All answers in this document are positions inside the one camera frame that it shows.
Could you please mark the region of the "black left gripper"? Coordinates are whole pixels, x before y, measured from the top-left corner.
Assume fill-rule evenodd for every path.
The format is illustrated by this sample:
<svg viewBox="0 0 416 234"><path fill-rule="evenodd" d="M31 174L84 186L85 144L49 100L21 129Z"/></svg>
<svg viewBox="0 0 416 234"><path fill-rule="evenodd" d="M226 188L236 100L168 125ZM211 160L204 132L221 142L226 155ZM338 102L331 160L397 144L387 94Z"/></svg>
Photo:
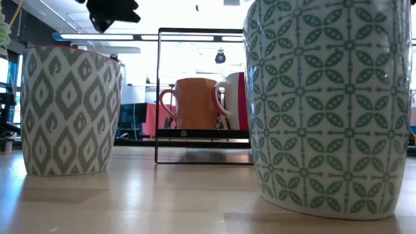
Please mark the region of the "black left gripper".
<svg viewBox="0 0 416 234"><path fill-rule="evenodd" d="M104 33L115 21L138 23L140 16L135 13L135 0L75 0L85 4L95 30Z"/></svg>

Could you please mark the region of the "grey diamond pattern mug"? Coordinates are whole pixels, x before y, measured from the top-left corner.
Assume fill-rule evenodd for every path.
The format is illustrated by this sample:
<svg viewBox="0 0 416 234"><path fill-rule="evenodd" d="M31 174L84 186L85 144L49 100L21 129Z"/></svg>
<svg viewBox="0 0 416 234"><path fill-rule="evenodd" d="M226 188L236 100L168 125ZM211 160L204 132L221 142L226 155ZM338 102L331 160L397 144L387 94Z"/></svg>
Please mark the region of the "grey diamond pattern mug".
<svg viewBox="0 0 416 234"><path fill-rule="evenodd" d="M120 112L124 67L73 47L34 46L23 54L21 144L34 176L102 172Z"/></svg>

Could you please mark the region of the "orange ceramic mug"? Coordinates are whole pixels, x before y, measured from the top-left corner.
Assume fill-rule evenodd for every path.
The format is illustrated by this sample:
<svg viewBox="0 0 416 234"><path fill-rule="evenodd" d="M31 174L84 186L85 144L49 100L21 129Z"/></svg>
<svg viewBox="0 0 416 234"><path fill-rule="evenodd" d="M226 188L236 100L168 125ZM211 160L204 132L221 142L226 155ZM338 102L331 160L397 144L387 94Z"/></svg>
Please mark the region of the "orange ceramic mug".
<svg viewBox="0 0 416 234"><path fill-rule="evenodd" d="M212 79L184 78L175 82L173 90L163 90L159 94L161 107L173 118L177 129L216 129L217 111L211 97L215 84ZM163 103L163 96L167 93L175 97L176 113Z"/></svg>

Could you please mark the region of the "white and red mug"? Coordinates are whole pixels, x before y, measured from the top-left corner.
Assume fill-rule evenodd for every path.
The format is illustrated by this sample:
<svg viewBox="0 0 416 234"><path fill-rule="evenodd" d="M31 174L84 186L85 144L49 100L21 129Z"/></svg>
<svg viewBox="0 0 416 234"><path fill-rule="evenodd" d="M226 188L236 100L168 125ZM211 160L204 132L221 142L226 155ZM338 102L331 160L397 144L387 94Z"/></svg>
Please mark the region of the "white and red mug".
<svg viewBox="0 0 416 234"><path fill-rule="evenodd" d="M219 89L224 89L224 103L218 100ZM217 82L211 97L217 111L228 120L230 130L248 130L248 111L244 72L228 75L224 81Z"/></svg>

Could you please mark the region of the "green leaf pattern mug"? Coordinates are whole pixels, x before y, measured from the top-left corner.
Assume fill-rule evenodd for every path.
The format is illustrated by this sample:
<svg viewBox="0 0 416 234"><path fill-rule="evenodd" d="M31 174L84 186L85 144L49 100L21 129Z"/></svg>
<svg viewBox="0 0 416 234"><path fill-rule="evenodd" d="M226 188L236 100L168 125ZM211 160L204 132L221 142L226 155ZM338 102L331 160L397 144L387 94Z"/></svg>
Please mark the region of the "green leaf pattern mug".
<svg viewBox="0 0 416 234"><path fill-rule="evenodd" d="M412 0L254 0L243 26L259 192L298 213L394 213L410 131Z"/></svg>

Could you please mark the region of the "ceiling light strip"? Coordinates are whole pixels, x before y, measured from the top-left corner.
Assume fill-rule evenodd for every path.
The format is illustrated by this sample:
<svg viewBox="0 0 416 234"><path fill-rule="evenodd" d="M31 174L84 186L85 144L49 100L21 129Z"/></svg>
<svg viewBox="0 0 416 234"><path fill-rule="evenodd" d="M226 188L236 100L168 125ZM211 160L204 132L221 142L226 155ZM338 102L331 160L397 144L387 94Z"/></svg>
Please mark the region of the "ceiling light strip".
<svg viewBox="0 0 416 234"><path fill-rule="evenodd" d="M56 41L241 42L241 35L221 34L70 34L54 32Z"/></svg>

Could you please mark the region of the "black cabinet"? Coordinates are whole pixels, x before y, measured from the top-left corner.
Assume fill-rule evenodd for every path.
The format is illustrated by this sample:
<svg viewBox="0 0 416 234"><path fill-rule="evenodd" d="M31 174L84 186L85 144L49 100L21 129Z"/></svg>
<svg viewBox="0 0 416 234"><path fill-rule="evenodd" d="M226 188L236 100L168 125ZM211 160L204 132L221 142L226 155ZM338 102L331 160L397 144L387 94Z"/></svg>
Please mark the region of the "black cabinet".
<svg viewBox="0 0 416 234"><path fill-rule="evenodd" d="M122 140L142 140L146 133L143 125L146 123L147 104L123 104L120 107L116 138Z"/></svg>

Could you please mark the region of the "red partition panel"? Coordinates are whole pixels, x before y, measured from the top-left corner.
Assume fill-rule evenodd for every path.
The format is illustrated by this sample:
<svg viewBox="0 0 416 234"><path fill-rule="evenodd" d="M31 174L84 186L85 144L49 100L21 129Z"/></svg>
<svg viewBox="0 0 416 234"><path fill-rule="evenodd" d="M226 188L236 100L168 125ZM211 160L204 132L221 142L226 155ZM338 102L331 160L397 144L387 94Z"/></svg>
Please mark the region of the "red partition panel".
<svg viewBox="0 0 416 234"><path fill-rule="evenodd" d="M142 132L145 135L155 135L156 130L156 104L146 104L146 121L142 124ZM159 105L159 129L173 129L176 128L176 122L171 121L171 116Z"/></svg>

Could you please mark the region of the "large window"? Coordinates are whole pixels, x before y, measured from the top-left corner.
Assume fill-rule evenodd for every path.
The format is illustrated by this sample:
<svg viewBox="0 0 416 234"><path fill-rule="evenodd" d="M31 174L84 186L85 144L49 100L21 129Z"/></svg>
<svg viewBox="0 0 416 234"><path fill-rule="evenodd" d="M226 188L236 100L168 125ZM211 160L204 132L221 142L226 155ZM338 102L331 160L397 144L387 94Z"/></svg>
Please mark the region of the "large window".
<svg viewBox="0 0 416 234"><path fill-rule="evenodd" d="M10 107L8 122L19 125L21 122L21 77L23 56L11 53L9 58L0 56L0 93L14 94L16 104Z"/></svg>

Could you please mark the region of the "black equipment stand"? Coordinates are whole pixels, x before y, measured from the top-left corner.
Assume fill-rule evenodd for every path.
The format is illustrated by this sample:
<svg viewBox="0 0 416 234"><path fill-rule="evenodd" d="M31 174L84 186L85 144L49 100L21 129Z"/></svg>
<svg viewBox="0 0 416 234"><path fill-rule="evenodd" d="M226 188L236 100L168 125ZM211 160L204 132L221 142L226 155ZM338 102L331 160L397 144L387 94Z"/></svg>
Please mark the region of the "black equipment stand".
<svg viewBox="0 0 416 234"><path fill-rule="evenodd" d="M14 94L0 93L0 153L10 153L16 134L21 132L19 127L8 122L10 108L15 105Z"/></svg>

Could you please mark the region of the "black metal wood shelf rack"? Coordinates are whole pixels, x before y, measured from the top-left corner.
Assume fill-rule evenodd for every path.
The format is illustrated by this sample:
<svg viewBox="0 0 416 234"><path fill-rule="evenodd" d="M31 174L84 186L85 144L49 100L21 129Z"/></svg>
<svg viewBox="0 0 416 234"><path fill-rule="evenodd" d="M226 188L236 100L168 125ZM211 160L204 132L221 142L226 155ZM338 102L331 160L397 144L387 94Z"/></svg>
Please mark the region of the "black metal wood shelf rack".
<svg viewBox="0 0 416 234"><path fill-rule="evenodd" d="M162 27L157 34L157 69L161 65L162 42L189 42L210 43L239 43L242 42L241 29L192 29ZM157 164L163 162L159 159L159 147L179 147L191 149L219 149L219 150L245 150L250 154L249 133L242 130L197 130L197 129L160 129L155 128L155 155Z"/></svg>

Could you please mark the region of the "black table border rail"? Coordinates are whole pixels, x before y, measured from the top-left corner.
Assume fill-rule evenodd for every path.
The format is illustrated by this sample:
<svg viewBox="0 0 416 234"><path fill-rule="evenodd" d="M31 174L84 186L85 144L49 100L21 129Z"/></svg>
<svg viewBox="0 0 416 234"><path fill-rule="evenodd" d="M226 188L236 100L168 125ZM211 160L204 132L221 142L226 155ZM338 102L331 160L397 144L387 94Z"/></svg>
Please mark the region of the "black table border rail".
<svg viewBox="0 0 416 234"><path fill-rule="evenodd" d="M250 149L249 142L181 142L181 141L143 141L143 140L115 140L115 146L132 147L171 147L171 148L222 148L222 149Z"/></svg>

